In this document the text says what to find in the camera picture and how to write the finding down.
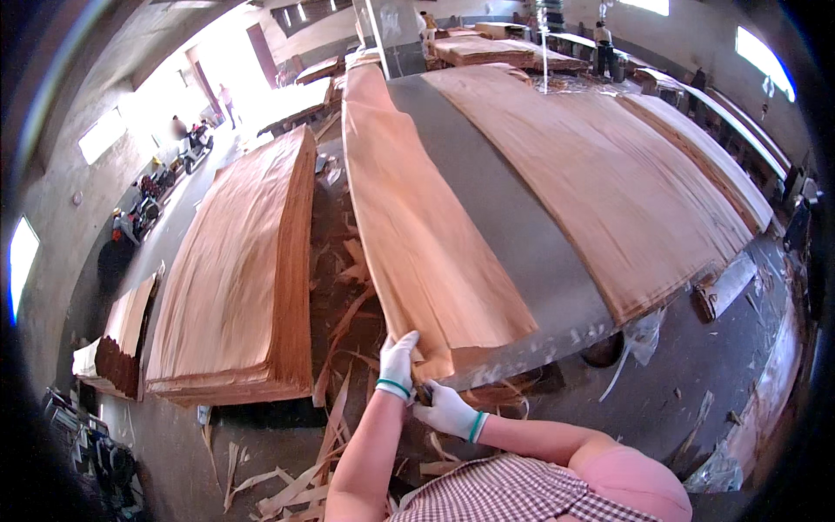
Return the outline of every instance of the person in pink shirt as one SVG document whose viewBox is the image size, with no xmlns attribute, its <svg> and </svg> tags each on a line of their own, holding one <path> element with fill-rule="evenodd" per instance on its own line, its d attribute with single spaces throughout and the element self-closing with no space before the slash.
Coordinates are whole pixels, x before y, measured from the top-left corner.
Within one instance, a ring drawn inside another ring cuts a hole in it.
<svg viewBox="0 0 835 522">
<path fill-rule="evenodd" d="M 326 520 L 383 520 L 387 488 L 412 392 L 409 332 L 380 351 L 380 378 L 327 495 Z M 404 496 L 401 520 L 664 520 L 692 518 L 675 475 L 593 429 L 500 418 L 470 408 L 433 381 L 432 406 L 412 415 L 437 431 L 507 453 L 463 464 Z"/>
</svg>

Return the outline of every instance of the hand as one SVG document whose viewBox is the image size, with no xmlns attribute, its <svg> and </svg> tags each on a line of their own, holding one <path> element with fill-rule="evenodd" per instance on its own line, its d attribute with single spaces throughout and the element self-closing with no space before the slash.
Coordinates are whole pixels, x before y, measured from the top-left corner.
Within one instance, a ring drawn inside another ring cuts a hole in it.
<svg viewBox="0 0 835 522">
<path fill-rule="evenodd" d="M 397 395 L 404 401 L 412 394 L 412 350 L 418 343 L 420 334 L 414 330 L 401 337 L 397 344 L 392 336 L 380 349 L 380 378 L 375 389 L 385 390 Z"/>
<path fill-rule="evenodd" d="M 432 406 L 416 403 L 412 414 L 439 432 L 478 442 L 488 414 L 470 408 L 452 388 L 435 381 L 426 381 L 426 386 L 432 391 Z"/>
</svg>

